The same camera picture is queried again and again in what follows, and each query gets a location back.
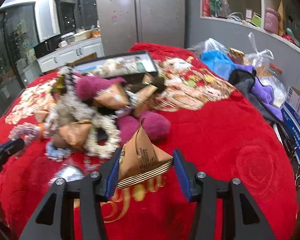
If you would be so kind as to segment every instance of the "keychain ring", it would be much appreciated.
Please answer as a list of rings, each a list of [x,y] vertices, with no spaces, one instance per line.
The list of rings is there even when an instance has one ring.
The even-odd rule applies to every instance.
[[[295,181],[296,187],[300,187],[300,185],[297,184],[297,180],[299,177],[300,177],[300,175],[296,177],[296,181]]]

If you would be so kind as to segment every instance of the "stainless steel refrigerator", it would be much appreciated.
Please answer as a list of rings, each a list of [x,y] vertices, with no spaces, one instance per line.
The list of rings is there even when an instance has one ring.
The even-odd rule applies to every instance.
[[[185,0],[97,0],[105,55],[135,42],[184,47]]]

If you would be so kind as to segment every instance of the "pink bag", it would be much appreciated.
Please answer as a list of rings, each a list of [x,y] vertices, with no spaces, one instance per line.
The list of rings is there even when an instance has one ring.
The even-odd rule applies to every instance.
[[[275,10],[273,10],[271,8],[267,8],[264,29],[268,32],[275,33],[278,35],[278,32],[279,32],[278,17],[279,17],[279,15]]]

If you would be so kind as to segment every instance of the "zongzi-shaped package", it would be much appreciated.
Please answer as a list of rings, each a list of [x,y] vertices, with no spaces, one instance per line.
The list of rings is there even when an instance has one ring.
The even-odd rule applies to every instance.
[[[173,166],[173,157],[151,143],[145,130],[139,129],[122,147],[118,188],[126,188],[165,173]]]

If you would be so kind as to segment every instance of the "blue and white box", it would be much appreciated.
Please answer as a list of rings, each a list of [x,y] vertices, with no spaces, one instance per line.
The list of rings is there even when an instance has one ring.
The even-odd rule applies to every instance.
[[[300,164],[300,95],[293,88],[288,89],[288,97],[281,109],[283,121],[290,128],[296,141],[296,158]]]

